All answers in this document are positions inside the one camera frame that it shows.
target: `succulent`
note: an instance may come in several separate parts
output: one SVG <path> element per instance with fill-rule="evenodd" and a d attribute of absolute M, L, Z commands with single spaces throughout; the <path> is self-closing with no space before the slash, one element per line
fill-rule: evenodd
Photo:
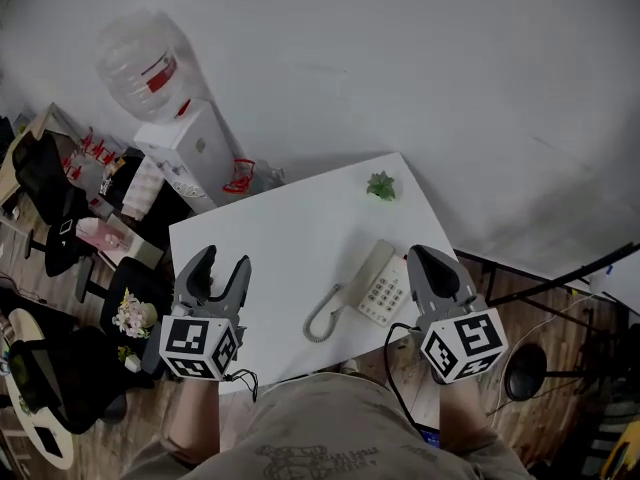
<path fill-rule="evenodd" d="M 367 194 L 375 194 L 383 201 L 393 201 L 396 198 L 396 191 L 393 190 L 393 178 L 387 176 L 384 171 L 379 174 L 372 174 L 367 187 Z"/>

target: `white wall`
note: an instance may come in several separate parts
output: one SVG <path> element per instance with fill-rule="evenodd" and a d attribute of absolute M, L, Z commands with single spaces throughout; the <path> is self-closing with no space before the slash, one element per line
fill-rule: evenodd
<path fill-rule="evenodd" d="M 13 0 L 1 65 L 130 138 L 91 50 L 142 6 L 293 178 L 398 150 L 454 246 L 545 275 L 640 240 L 640 0 Z"/>

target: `telephone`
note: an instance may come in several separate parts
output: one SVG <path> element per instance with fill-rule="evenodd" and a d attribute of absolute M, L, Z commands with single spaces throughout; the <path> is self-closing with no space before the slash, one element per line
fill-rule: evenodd
<path fill-rule="evenodd" d="M 349 306 L 382 327 L 389 324 L 409 293 L 409 274 L 406 261 L 396 255 L 391 244 L 378 240 L 350 283 L 336 284 L 313 309 L 302 326 L 304 336 L 321 343 L 331 336 L 345 307 Z M 330 300 L 342 305 L 331 312 L 329 326 L 318 336 L 311 332 L 311 323 Z"/>

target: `plastic bottle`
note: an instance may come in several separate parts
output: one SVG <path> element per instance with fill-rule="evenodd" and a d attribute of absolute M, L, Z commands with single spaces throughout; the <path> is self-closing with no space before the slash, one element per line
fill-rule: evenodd
<path fill-rule="evenodd" d="M 138 11 L 105 28 L 94 62 L 111 96 L 141 121 L 178 119 L 189 103 L 184 66 L 150 11 Z"/>

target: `coiled phone cord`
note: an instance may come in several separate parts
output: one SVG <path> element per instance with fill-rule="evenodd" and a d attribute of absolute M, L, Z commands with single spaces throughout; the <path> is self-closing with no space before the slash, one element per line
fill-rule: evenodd
<path fill-rule="evenodd" d="M 328 339 L 329 336 L 333 334 L 333 331 L 336 328 L 336 324 L 338 323 L 338 320 L 342 315 L 342 310 L 345 308 L 345 306 L 341 306 L 335 311 L 331 312 L 331 314 L 329 315 L 329 325 L 327 327 L 327 330 L 320 336 L 317 336 L 311 332 L 311 323 L 315 320 L 316 316 L 318 316 L 318 313 L 322 311 L 322 309 L 327 305 L 327 303 L 338 292 L 339 289 L 340 289 L 339 284 L 334 285 L 333 288 L 329 290 L 329 292 L 324 296 L 324 298 L 313 309 L 313 311 L 309 313 L 309 316 L 304 321 L 304 324 L 302 325 L 302 334 L 304 334 L 304 337 L 307 338 L 310 342 L 322 343 L 323 341 Z"/>

